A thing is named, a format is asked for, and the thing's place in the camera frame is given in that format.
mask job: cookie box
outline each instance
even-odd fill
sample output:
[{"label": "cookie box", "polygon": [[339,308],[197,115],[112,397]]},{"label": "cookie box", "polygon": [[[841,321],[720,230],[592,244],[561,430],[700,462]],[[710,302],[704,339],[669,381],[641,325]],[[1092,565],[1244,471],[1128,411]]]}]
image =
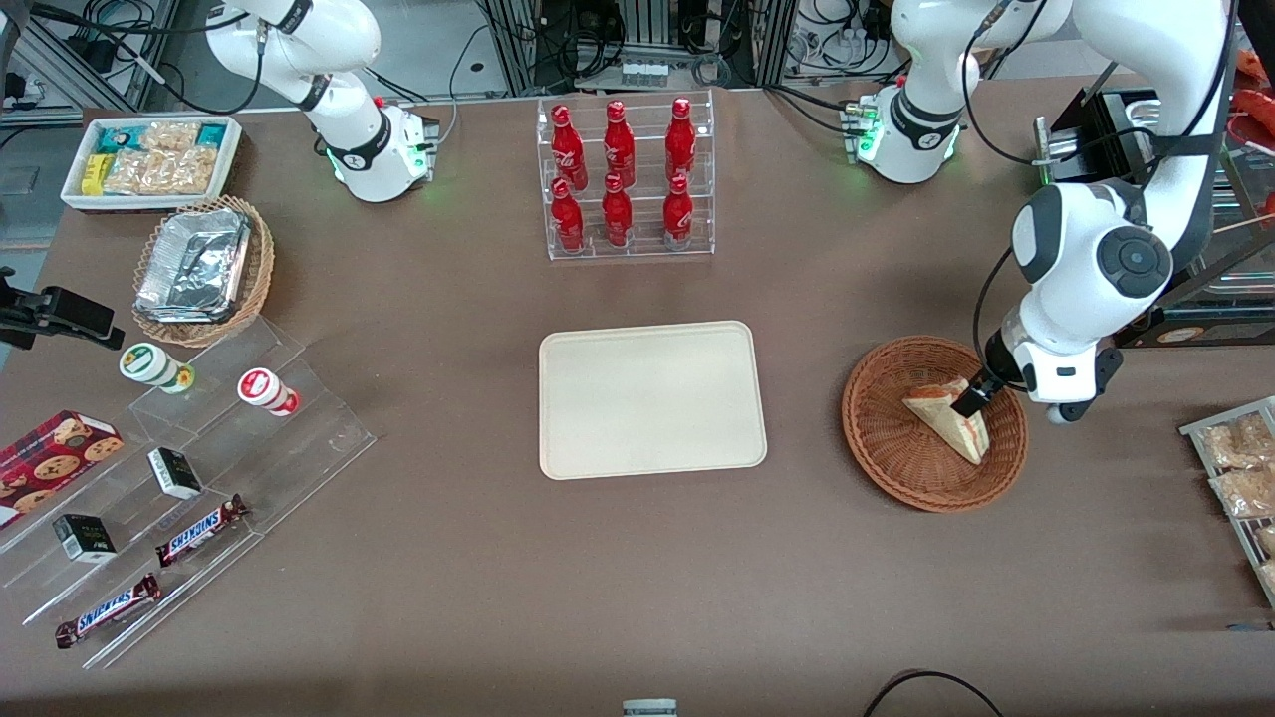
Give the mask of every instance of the cookie box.
[{"label": "cookie box", "polygon": [[[213,165],[213,175],[208,182],[208,190],[203,194],[170,194],[170,195],[88,195],[80,190],[80,180],[84,171],[89,168],[91,157],[98,151],[98,143],[103,133],[135,128],[152,121],[164,122],[198,122],[201,125],[224,125],[226,133],[222,135],[221,145],[217,151],[217,162]],[[186,207],[199,202],[212,202],[222,195],[222,188],[231,174],[231,162],[235,159],[235,149],[238,148],[242,130],[240,124],[231,117],[210,117],[207,115],[161,115],[153,117],[111,117],[93,120],[84,128],[84,137],[80,139],[79,149],[75,151],[75,159],[70,171],[66,172],[66,181],[62,182],[62,202],[68,207],[82,212],[145,212],[148,209],[173,209]]]},{"label": "cookie box", "polygon": [[0,529],[122,445],[110,424],[62,411],[0,450]]}]

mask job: snickers bar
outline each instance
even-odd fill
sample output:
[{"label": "snickers bar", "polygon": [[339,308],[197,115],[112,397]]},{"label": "snickers bar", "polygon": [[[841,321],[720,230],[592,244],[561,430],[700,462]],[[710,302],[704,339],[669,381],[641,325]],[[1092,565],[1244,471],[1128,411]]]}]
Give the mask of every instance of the snickers bar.
[{"label": "snickers bar", "polygon": [[57,649],[66,649],[97,628],[111,620],[119,620],[125,612],[144,602],[158,601],[161,597],[163,593],[159,591],[159,582],[156,580],[154,573],[147,573],[142,582],[80,615],[79,620],[69,620],[57,625],[57,633],[54,635],[57,640]]},{"label": "snickers bar", "polygon": [[244,500],[236,492],[233,498],[218,505],[217,510],[204,515],[198,523],[177,533],[177,537],[156,547],[156,552],[159,555],[159,566],[167,568],[172,565],[178,558],[195,550],[208,541],[208,538],[222,532],[235,521],[238,521],[247,512],[247,505],[244,505]]}]

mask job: yellow snack bag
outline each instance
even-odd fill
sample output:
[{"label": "yellow snack bag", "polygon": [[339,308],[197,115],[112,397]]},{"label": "yellow snack bag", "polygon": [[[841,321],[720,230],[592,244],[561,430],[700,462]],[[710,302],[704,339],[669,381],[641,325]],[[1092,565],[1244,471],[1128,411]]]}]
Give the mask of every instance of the yellow snack bag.
[{"label": "yellow snack bag", "polygon": [[113,162],[115,154],[89,154],[88,162],[84,162],[80,194],[85,196],[101,196],[102,182],[106,181],[106,175],[111,172],[111,163]]}]

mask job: bread slice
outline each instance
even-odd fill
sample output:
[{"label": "bread slice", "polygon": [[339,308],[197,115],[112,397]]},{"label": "bread slice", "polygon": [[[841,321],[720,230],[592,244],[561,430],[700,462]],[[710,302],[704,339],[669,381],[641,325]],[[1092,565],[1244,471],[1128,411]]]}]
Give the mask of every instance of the bread slice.
[{"label": "bread slice", "polygon": [[951,404],[969,388],[969,381],[956,379],[942,385],[923,385],[912,389],[903,398],[903,404],[917,415],[938,438],[952,447],[963,458],[975,466],[983,462],[992,441],[987,435],[987,425],[982,413],[969,418],[952,411]]}]

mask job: red cookie box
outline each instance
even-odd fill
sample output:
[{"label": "red cookie box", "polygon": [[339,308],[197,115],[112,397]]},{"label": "red cookie box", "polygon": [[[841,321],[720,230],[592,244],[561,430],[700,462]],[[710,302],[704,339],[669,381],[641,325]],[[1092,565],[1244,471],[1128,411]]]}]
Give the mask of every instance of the red cookie box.
[{"label": "red cookie box", "polygon": [[0,450],[0,529],[122,445],[115,426],[62,411]]}]

